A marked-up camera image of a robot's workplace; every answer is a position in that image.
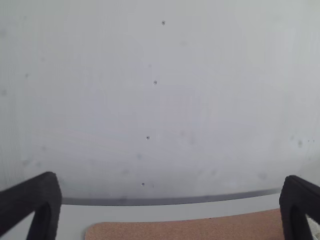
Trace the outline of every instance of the cork surface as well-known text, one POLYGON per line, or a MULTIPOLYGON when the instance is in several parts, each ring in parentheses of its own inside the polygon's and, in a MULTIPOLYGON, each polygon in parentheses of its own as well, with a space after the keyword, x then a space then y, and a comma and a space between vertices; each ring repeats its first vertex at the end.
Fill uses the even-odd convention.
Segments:
POLYGON ((279 209, 186 221, 102 222, 85 240, 284 240, 279 209))

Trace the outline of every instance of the gray strip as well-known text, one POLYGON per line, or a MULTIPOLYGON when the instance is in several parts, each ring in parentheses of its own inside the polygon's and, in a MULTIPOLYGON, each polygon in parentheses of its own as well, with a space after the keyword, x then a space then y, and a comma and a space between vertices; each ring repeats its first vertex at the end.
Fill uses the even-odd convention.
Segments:
POLYGON ((89 199, 89 198, 70 198, 64 197, 62 204, 67 205, 86 205, 86 206, 154 206, 154 205, 174 205, 174 204, 196 204, 207 202, 218 202, 225 200, 246 199, 271 194, 278 194, 281 188, 272 188, 259 191, 248 191, 223 195, 177 197, 177 198, 146 198, 146 199, 89 199))

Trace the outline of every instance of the white surface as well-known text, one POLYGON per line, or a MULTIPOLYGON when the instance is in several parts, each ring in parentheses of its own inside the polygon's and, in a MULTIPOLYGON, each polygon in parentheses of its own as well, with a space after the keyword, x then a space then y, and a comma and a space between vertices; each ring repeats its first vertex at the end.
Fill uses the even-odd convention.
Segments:
POLYGON ((319 184, 319 13, 319 0, 1 0, 0 188, 44 171, 70 198, 319 184))
MULTIPOLYGON (((279 194, 228 201, 162 206, 62 205, 57 240, 83 240, 86 230, 100 222, 162 222, 216 218, 279 208, 279 194)), ((1 240, 24 239, 28 217, 1 240)))

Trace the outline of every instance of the dark spot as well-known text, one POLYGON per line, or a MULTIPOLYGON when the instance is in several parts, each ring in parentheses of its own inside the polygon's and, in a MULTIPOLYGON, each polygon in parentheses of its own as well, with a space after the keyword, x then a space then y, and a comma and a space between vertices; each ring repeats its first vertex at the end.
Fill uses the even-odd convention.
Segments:
POLYGON ((121 196, 119 199, 117 199, 117 203, 119 205, 125 205, 127 201, 128 201, 127 196, 121 196))
POLYGON ((128 175, 130 173, 130 171, 128 169, 124 169, 121 174, 122 175, 128 175))
POLYGON ((89 159, 89 163, 91 166, 95 166, 97 164, 97 160, 93 159, 93 158, 90 158, 89 159))
POLYGON ((260 173, 258 173, 258 178, 260 179, 260 180, 266 180, 267 179, 267 177, 268 177, 268 174, 266 173, 266 172, 260 172, 260 173))
POLYGON ((188 43, 186 42, 186 41, 181 41, 180 42, 180 46, 181 47, 185 47, 185 46, 187 46, 188 45, 188 43))
POLYGON ((32 161, 33 161, 32 158, 27 158, 26 160, 24 160, 24 161, 22 162, 22 165, 23 165, 24 167, 26 167, 26 166, 28 166, 30 163, 32 163, 32 161))
POLYGON ((280 23, 283 17, 280 14, 273 14, 273 20, 275 23, 280 23))
POLYGON ((190 137, 189 144, 190 145, 195 145, 196 144, 196 137, 193 134, 190 137))
POLYGON ((7 90, 6 90, 6 89, 2 89, 2 90, 1 90, 1 96, 2 96, 2 97, 7 96, 7 90))
POLYGON ((58 178, 59 185, 61 185, 61 186, 66 185, 66 181, 62 177, 58 176, 57 178, 58 178))
POLYGON ((142 159, 142 154, 141 154, 141 153, 138 153, 138 154, 136 155, 136 158, 139 159, 139 160, 141 160, 141 159, 142 159))
POLYGON ((1 29, 0 30, 0 38, 5 38, 7 36, 7 30, 6 29, 1 29))

